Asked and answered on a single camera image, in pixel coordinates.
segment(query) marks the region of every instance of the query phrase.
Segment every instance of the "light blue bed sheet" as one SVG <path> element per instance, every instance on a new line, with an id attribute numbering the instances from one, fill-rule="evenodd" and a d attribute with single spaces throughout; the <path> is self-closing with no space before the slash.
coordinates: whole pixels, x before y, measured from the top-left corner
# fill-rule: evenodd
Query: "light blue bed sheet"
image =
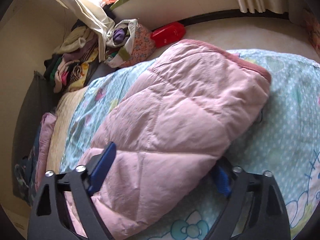
<path id="1" fill-rule="evenodd" d="M 294 238 L 320 200 L 320 66 L 293 54 L 258 49 L 229 52 L 266 68 L 272 85 L 261 119 L 232 143 L 225 156 L 247 172 L 273 172 Z M 75 167 L 105 115 L 148 64 L 120 70 L 90 85 L 72 118 L 60 171 Z M 172 211 L 130 240 L 203 240 L 224 205 L 211 178 L 205 177 Z"/>

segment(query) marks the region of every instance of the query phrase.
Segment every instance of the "dark baseboard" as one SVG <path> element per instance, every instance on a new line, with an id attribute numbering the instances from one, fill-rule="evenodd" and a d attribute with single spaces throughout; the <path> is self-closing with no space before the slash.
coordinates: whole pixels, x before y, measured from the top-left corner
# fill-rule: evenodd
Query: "dark baseboard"
<path id="1" fill-rule="evenodd" d="M 193 16 L 190 18 L 186 18 L 180 20 L 179 22 L 185 26 L 207 22 L 212 20 L 219 20 L 219 19 L 226 19 L 226 18 L 235 18 L 235 17 L 268 17 L 268 18 L 279 18 L 284 20 L 289 20 L 289 13 L 285 12 L 284 14 L 278 14 L 266 10 L 263 13 L 255 12 L 255 13 L 243 13 L 240 9 L 233 9 L 233 10 L 225 10 L 225 11 L 217 11 L 212 13 L 201 14 L 197 16 Z"/>

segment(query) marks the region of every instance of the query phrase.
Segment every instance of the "mattress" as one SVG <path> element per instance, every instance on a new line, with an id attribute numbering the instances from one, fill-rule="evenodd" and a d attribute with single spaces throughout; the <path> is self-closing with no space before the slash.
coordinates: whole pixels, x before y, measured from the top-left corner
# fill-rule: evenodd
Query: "mattress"
<path id="1" fill-rule="evenodd" d="M 293 239 L 320 201 L 320 65 L 293 54 L 257 49 L 229 52 L 263 66 L 273 80 L 270 98 L 260 116 L 232 143 L 225 156 L 247 172 L 273 172 L 286 203 Z M 68 103 L 63 106 L 63 100 L 58 107 L 59 124 L 47 168 L 60 172 L 74 169 L 105 116 L 155 60 L 97 79 L 77 99 L 66 96 L 63 100 L 67 102 L 68 98 L 72 107 Z M 203 240 L 225 203 L 207 176 L 173 210 L 130 239 Z M 235 234 L 243 226 L 244 219 Z"/>

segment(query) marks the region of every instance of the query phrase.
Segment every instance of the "silver bolt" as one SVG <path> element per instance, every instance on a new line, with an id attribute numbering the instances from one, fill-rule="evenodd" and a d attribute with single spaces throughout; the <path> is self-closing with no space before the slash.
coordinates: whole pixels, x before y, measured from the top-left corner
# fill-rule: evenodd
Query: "silver bolt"
<path id="1" fill-rule="evenodd" d="M 79 165 L 76 167 L 76 172 L 83 172 L 85 171 L 86 167 L 84 165 Z"/>
<path id="2" fill-rule="evenodd" d="M 53 171 L 47 171 L 47 172 L 45 173 L 45 176 L 46 176 L 46 177 L 51 177 L 53 174 L 54 174 Z"/>
<path id="3" fill-rule="evenodd" d="M 269 177 L 269 178 L 271 178 L 271 177 L 273 176 L 273 174 L 272 174 L 271 171 L 265 171 L 265 172 L 263 173 L 263 175 L 264 175 L 264 176 L 267 176 L 267 177 Z"/>
<path id="4" fill-rule="evenodd" d="M 240 166 L 233 166 L 232 170 L 236 173 L 241 173 L 243 171 Z"/>

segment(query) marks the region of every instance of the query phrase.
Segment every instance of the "blanket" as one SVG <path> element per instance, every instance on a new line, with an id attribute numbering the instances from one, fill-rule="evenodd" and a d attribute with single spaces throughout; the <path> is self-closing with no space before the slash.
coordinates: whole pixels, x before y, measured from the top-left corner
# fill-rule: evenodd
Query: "blanket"
<path id="1" fill-rule="evenodd" d="M 268 99 L 270 74 L 210 44 L 184 40 L 143 72 L 79 161 L 114 141 L 117 156 L 92 197 L 116 240 L 169 212 L 244 133 Z M 76 232 L 85 235 L 72 196 Z"/>

